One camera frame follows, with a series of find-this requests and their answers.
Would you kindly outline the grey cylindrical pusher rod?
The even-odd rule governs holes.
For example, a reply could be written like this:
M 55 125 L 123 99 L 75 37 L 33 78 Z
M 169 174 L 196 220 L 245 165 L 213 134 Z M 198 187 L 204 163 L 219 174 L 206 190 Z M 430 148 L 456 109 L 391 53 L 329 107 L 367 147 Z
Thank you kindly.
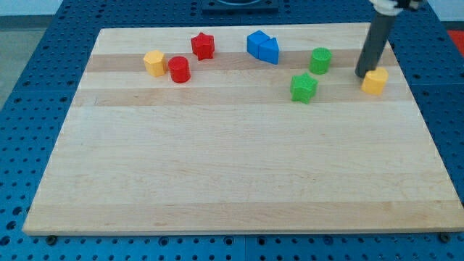
M 355 75 L 359 78 L 364 78 L 368 71 L 377 68 L 396 18 L 376 12 L 355 68 Z

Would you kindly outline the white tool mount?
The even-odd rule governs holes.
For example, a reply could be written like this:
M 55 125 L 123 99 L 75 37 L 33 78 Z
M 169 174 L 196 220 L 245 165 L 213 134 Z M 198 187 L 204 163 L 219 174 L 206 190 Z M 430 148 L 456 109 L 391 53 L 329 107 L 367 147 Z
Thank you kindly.
M 417 11 L 423 0 L 369 0 L 374 9 L 386 16 L 397 16 L 403 10 Z

